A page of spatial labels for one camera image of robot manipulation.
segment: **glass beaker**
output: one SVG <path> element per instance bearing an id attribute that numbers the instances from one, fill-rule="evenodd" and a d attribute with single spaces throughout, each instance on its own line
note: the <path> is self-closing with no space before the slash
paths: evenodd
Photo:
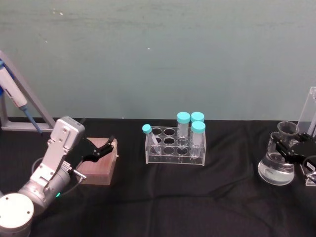
<path id="1" fill-rule="evenodd" d="M 298 127 L 293 122 L 283 121 L 277 125 L 279 132 L 270 135 L 268 151 L 258 165 L 258 173 L 263 180 L 273 185 L 286 185 L 294 178 L 294 164 L 285 162 L 284 157 L 277 152 L 272 136 L 278 136 L 289 147 L 293 145 Z"/>

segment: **black table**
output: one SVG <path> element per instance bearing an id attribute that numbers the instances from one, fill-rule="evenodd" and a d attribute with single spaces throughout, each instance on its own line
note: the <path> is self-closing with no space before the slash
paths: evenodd
<path id="1" fill-rule="evenodd" d="M 36 218 L 31 237 L 315 237 L 316 188 L 282 187 L 257 166 L 277 121 L 207 121 L 205 166 L 145 164 L 142 125 L 170 120 L 87 119 L 87 137 L 118 140 L 112 184 L 79 186 Z M 48 134 L 0 131 L 0 190 L 18 191 Z"/>

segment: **metal bracket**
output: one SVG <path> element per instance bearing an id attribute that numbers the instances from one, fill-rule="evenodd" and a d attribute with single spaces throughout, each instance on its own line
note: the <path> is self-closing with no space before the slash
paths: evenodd
<path id="1" fill-rule="evenodd" d="M 14 77 L 14 81 L 27 98 L 29 103 L 32 103 L 35 109 L 39 112 L 46 123 L 38 123 L 40 129 L 44 132 L 51 132 L 55 126 L 55 121 L 52 116 L 49 115 L 48 111 L 41 104 L 40 100 L 33 93 L 28 83 L 9 60 L 9 58 L 0 51 L 0 60 L 7 65 L 7 70 Z M 9 120 L 4 95 L 0 97 L 0 121 L 1 128 L 5 131 L 36 131 L 36 128 L 30 122 L 12 122 Z"/>

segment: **teal cap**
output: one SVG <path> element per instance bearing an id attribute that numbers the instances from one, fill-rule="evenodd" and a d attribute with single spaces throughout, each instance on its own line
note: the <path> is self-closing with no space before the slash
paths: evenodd
<path id="1" fill-rule="evenodd" d="M 204 133 L 205 132 L 205 123 L 201 121 L 195 121 L 191 126 L 192 132 L 195 133 Z"/>
<path id="2" fill-rule="evenodd" d="M 145 133 L 145 134 L 148 134 L 148 133 L 150 133 L 152 131 L 152 127 L 149 125 L 149 124 L 145 124 L 144 126 L 143 126 L 143 132 Z"/>
<path id="3" fill-rule="evenodd" d="M 188 122 L 190 122 L 190 118 L 191 118 L 191 116 L 187 112 L 179 112 L 177 114 L 178 123 L 188 123 Z"/>
<path id="4" fill-rule="evenodd" d="M 204 122 L 204 114 L 201 112 L 193 112 L 191 114 L 191 122 L 201 121 Z"/>

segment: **teal wall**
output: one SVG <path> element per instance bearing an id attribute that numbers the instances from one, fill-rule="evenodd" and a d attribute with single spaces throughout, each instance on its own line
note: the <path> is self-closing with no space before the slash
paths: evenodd
<path id="1" fill-rule="evenodd" d="M 297 120 L 316 1 L 0 0 L 0 50 L 54 117 Z"/>

